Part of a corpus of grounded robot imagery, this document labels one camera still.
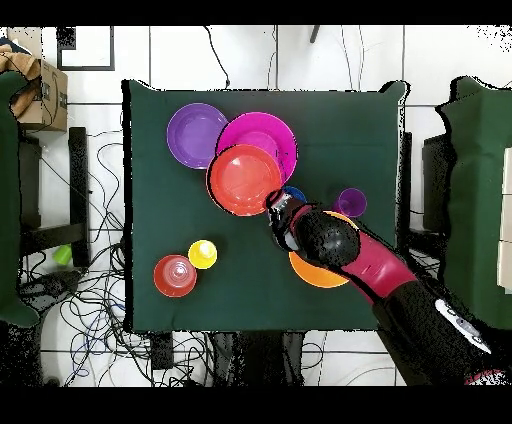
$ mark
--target purple cup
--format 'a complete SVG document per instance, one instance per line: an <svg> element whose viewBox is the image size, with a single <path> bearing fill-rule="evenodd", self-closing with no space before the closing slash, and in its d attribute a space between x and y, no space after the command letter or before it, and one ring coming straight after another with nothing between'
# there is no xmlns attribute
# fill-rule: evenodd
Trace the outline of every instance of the purple cup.
<svg viewBox="0 0 512 424"><path fill-rule="evenodd" d="M334 203L334 212L348 218L357 218L366 210L366 196L357 188L347 188L341 192Z"/></svg>

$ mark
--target table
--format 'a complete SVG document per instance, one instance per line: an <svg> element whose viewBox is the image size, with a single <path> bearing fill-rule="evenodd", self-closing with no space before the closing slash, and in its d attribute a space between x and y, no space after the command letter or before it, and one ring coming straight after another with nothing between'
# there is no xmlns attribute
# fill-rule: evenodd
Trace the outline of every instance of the table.
<svg viewBox="0 0 512 424"><path fill-rule="evenodd" d="M127 310L132 331L375 329L369 305L350 284L320 289L303 282L274 244L265 214L235 217L210 199L204 170L184 167L169 152L166 128L188 103L208 103L228 120L250 111L283 119L299 149L288 184L308 200L332 204L346 187L362 189L362 222L395 242L398 103L402 82L383 92L157 91L123 81L125 127ZM169 254L186 255L209 239L217 263L198 271L184 298L161 295L153 268Z"/></svg>

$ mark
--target plate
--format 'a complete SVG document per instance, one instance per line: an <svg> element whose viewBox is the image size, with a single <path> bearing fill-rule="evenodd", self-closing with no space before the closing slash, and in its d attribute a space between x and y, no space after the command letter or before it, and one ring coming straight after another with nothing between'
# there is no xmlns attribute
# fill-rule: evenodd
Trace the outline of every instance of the plate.
<svg viewBox="0 0 512 424"><path fill-rule="evenodd" d="M250 112L231 121L219 137L216 154L224 149L245 144L265 150L279 165L281 183L291 177L297 165L297 142L283 121L263 112Z"/></svg>
<svg viewBox="0 0 512 424"><path fill-rule="evenodd" d="M181 164L206 169L215 156L215 145L224 126L224 115L205 103L191 103L178 110L167 125L167 145Z"/></svg>
<svg viewBox="0 0 512 424"><path fill-rule="evenodd" d="M357 226L346 216L331 211L325 211L325 213L335 216L336 218L343 219L344 221L347 221L354 228L357 229ZM338 275L327 269L311 265L310 263L303 260L295 252L290 252L288 256L290 258L290 263L292 264L292 268L295 271L295 273L300 278L302 278L306 283L311 284L312 286L322 288L333 288L348 283L349 281L347 278L342 277L341 275Z"/></svg>
<svg viewBox="0 0 512 424"><path fill-rule="evenodd" d="M251 216L265 211L267 195L281 187L281 173L264 150L246 144L217 156L206 174L208 193L222 209Z"/></svg>

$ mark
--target green cup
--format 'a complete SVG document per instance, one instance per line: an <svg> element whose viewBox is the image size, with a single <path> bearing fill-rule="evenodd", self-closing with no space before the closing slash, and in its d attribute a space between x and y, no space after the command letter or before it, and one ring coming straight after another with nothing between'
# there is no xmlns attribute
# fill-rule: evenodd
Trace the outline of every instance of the green cup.
<svg viewBox="0 0 512 424"><path fill-rule="evenodd" d="M57 262L59 265L67 265L69 260L71 259L71 245L65 244L64 246L60 246L53 253L53 260Z"/></svg>

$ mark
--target cardboard box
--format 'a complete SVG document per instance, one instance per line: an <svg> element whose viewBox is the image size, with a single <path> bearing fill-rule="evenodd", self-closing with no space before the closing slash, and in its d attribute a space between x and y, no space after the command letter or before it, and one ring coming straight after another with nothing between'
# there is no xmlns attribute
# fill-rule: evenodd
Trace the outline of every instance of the cardboard box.
<svg viewBox="0 0 512 424"><path fill-rule="evenodd" d="M18 122L26 130L67 131L68 76L41 59L41 28L9 28L7 36L30 50L41 65L41 93L19 116Z"/></svg>

